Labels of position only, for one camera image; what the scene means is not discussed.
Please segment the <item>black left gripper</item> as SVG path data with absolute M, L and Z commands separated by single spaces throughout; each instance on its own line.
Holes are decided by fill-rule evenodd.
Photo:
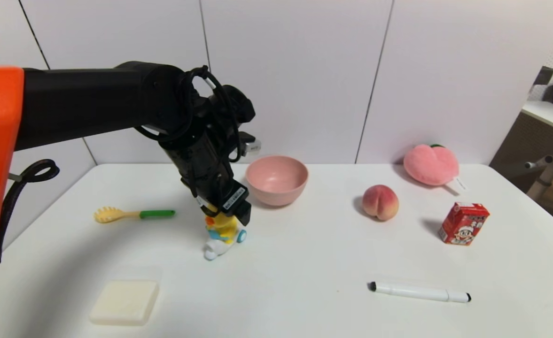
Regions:
M 248 226 L 252 212 L 252 205 L 246 201 L 249 191 L 234 178 L 229 162 L 235 148 L 233 139 L 203 129 L 163 141 L 161 147 L 206 216 L 223 213 Z

